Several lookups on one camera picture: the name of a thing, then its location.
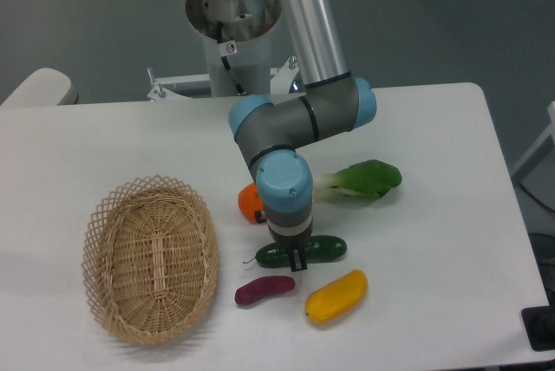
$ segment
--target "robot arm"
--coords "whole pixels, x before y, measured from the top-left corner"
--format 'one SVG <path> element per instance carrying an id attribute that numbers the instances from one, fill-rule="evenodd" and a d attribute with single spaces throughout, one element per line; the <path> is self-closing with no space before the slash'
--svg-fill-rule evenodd
<path id="1" fill-rule="evenodd" d="M 296 149 L 374 119 L 370 85 L 352 78 L 343 57 L 329 0 L 280 0 L 306 95 L 274 105 L 249 95 L 229 123 L 264 202 L 273 238 L 288 252 L 292 271 L 305 270 L 312 233 L 312 176 Z M 237 7 L 237 0 L 229 0 Z"/>

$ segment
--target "black cable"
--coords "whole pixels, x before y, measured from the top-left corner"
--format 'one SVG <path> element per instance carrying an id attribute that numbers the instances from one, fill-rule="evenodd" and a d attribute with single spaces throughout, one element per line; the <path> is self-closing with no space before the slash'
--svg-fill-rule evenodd
<path id="1" fill-rule="evenodd" d="M 222 36 L 222 30 L 224 29 L 224 24 L 220 21 L 217 21 L 216 26 L 217 26 L 216 27 L 216 42 L 218 44 L 220 44 L 220 43 L 224 42 L 224 37 Z M 230 77 L 232 78 L 232 81 L 233 81 L 233 85 L 235 85 L 235 89 L 237 89 L 237 93 L 239 95 L 246 94 L 245 90 L 243 89 L 243 87 L 241 86 L 239 81 L 237 80 L 237 77 L 233 73 L 232 65 L 229 64 L 229 61 L 227 60 L 227 56 L 221 56 L 221 57 L 222 57 L 222 63 L 224 64 L 224 68 L 225 68 L 225 70 L 227 70 L 229 72 L 229 75 L 230 75 Z"/>
<path id="2" fill-rule="evenodd" d="M 528 189 L 526 189 L 526 187 L 522 183 L 519 183 L 519 187 L 522 192 L 524 192 L 531 200 L 536 202 L 544 211 L 550 213 L 551 215 L 555 215 L 555 209 L 551 208 L 549 205 L 544 204 L 541 200 L 536 198 L 536 196 L 533 195 Z"/>

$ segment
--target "wicker basket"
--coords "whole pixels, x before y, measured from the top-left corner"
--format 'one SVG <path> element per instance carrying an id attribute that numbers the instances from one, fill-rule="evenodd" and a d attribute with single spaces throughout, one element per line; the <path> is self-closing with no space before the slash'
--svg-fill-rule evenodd
<path id="1" fill-rule="evenodd" d="M 136 179 L 92 214 L 84 284 L 90 310 L 133 344 L 169 341 L 208 310 L 218 276 L 216 235 L 202 198 L 177 179 Z"/>

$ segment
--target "white table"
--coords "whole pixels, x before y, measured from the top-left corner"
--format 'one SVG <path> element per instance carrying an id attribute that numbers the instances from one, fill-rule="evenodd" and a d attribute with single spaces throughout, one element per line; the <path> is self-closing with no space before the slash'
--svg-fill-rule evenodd
<path id="1" fill-rule="evenodd" d="M 520 318 L 547 301 L 481 90 L 376 94 L 374 122 L 299 152 L 313 172 L 381 159 L 402 185 L 372 205 L 315 204 L 315 233 L 343 237 L 347 257 L 310 265 L 294 296 L 252 309 L 236 307 L 235 289 L 288 271 L 241 263 L 271 238 L 236 205 L 251 180 L 226 122 L 234 99 L 0 111 L 0 368 L 402 371 L 553 358 L 531 350 Z M 157 173 L 204 197 L 221 272 L 194 331 L 136 348 L 88 312 L 82 245 L 102 198 Z M 362 305 L 310 325 L 309 293 L 354 268 L 369 278 Z"/>

